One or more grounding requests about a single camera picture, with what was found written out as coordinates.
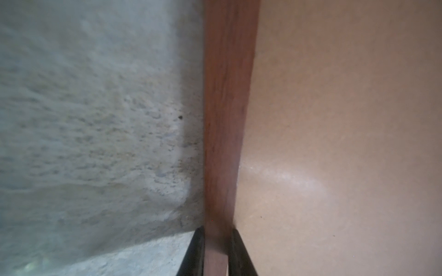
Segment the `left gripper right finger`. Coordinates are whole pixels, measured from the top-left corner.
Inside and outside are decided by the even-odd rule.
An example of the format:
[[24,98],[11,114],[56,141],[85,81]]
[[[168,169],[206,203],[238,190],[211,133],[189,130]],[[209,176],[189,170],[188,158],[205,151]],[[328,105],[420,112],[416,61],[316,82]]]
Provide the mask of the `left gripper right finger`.
[[229,276],[258,276],[237,229],[233,229],[228,255]]

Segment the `brown wooden picture frame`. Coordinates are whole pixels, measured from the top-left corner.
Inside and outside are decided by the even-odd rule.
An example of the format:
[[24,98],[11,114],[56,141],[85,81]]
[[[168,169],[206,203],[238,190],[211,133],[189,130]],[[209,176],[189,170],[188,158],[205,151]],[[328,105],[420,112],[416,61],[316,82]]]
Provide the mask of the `brown wooden picture frame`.
[[204,5],[204,274],[224,276],[233,230],[259,1]]

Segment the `brown cardboard backing board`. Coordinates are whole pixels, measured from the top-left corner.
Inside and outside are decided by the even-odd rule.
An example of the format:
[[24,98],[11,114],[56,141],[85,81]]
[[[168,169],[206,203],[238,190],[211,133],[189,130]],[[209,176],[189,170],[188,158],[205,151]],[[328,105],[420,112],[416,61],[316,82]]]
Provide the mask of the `brown cardboard backing board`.
[[262,1],[235,222],[261,276],[441,275],[440,1]]

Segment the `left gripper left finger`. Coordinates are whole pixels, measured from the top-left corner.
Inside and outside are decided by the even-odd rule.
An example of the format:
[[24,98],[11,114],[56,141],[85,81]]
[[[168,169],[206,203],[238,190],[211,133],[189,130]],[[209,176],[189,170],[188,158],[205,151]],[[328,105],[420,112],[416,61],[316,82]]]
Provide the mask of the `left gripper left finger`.
[[176,276],[203,276],[205,256],[205,231],[196,229]]

